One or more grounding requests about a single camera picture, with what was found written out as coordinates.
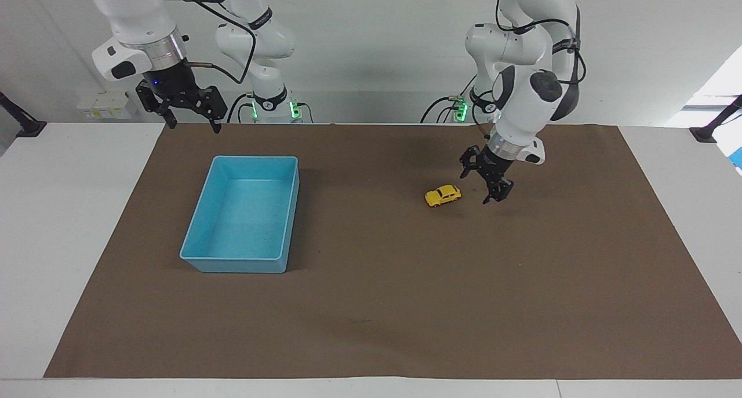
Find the white table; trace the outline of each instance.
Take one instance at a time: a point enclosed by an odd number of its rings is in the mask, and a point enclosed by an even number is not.
[[[51,123],[0,157],[0,396],[742,396],[742,380],[42,380],[161,130]],[[686,130],[622,132],[742,337],[742,177]]]

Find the brown mat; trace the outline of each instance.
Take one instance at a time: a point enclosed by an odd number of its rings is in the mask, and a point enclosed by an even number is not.
[[[458,180],[471,127],[165,130],[46,377],[742,378],[618,129],[541,136],[547,163],[517,164],[511,197],[482,206],[484,181]],[[178,258],[215,155],[299,157],[286,274]],[[448,182],[464,197],[427,207]]]

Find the yellow toy car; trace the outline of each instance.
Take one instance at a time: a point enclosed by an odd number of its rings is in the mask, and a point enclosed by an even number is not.
[[[445,203],[455,202],[461,198],[461,190],[455,185],[443,185],[435,191],[425,194],[425,202],[429,206],[439,206]]]

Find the blue plastic container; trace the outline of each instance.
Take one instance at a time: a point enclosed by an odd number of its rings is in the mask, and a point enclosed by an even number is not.
[[[298,194],[297,158],[215,157],[180,258],[201,272],[285,272]]]

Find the blue object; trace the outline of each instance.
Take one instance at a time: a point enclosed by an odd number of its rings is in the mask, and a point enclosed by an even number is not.
[[[737,149],[737,152],[732,153],[732,155],[729,156],[729,160],[731,160],[737,168],[742,168],[742,147]]]
[[[215,157],[180,258],[201,272],[285,272],[298,194],[297,158]]]

